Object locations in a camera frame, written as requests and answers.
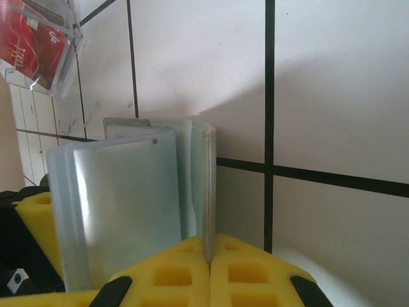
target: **yellow foam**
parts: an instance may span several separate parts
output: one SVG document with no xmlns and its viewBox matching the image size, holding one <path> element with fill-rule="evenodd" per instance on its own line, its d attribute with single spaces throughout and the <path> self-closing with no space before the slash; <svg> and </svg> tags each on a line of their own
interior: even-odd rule
<svg viewBox="0 0 409 307">
<path fill-rule="evenodd" d="M 210 275 L 210 306 L 304 307 L 291 276 L 310 274 L 228 235 L 217 235 Z"/>
<path fill-rule="evenodd" d="M 26 198 L 17 212 L 62 276 L 50 194 Z M 290 277 L 307 272 L 228 235 L 216 236 L 211 269 L 193 237 L 115 274 L 132 284 L 121 307 L 304 307 Z M 0 299 L 0 307 L 86 307 L 98 291 Z"/>
<path fill-rule="evenodd" d="M 88 307 L 97 290 L 23 295 L 0 299 L 0 307 Z"/>
<path fill-rule="evenodd" d="M 121 307 L 208 307 L 209 266 L 202 238 L 193 237 L 112 278 L 130 276 Z"/>
<path fill-rule="evenodd" d="M 59 276 L 63 277 L 50 193 L 24 198 L 16 211 Z"/>
</svg>

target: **ceramic tile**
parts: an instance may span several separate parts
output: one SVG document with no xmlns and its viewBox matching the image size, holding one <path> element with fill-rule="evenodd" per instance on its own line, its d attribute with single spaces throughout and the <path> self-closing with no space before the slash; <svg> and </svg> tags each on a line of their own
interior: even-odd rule
<svg viewBox="0 0 409 307">
<path fill-rule="evenodd" d="M 27 133 L 17 131 L 17 139 L 19 141 L 21 165 L 23 169 L 23 175 L 30 180 L 34 180 L 33 169 L 31 168 L 30 151 L 28 147 Z"/>
<path fill-rule="evenodd" d="M 56 134 L 56 122 L 50 96 L 33 92 L 37 112 L 38 130 L 40 132 Z"/>
<path fill-rule="evenodd" d="M 84 120 L 82 119 L 77 65 L 70 72 L 69 82 L 70 89 L 67 96 L 54 98 L 57 133 L 61 136 L 84 138 Z"/>
<path fill-rule="evenodd" d="M 263 249 L 264 174 L 217 168 L 216 231 Z"/>
<path fill-rule="evenodd" d="M 141 118 L 217 128 L 217 155 L 264 162 L 265 1 L 132 1 Z"/>
<path fill-rule="evenodd" d="M 103 139 L 106 116 L 135 117 L 127 2 L 116 0 L 84 25 L 79 56 L 87 137 Z"/>
<path fill-rule="evenodd" d="M 40 136 L 41 150 L 44 161 L 44 172 L 48 173 L 47 166 L 47 154 L 52 147 L 58 146 L 57 138 L 52 138 L 50 136 Z"/>
<path fill-rule="evenodd" d="M 374 306 L 407 302 L 408 215 L 408 198 L 274 178 L 274 245 L 309 256 Z"/>
<path fill-rule="evenodd" d="M 17 129 L 26 129 L 24 123 L 24 113 L 21 104 L 20 88 L 16 85 L 10 85 L 10 96 L 12 97 L 14 122 Z"/>
<path fill-rule="evenodd" d="M 33 182 L 36 185 L 39 185 L 40 180 L 45 174 L 40 136 L 37 134 L 27 133 L 27 140 L 30 151 L 31 167 L 33 169 Z"/>
<path fill-rule="evenodd" d="M 24 113 L 24 122 L 26 123 L 26 130 L 38 131 L 33 92 L 26 90 L 25 88 L 20 88 L 20 96 Z"/>
</svg>

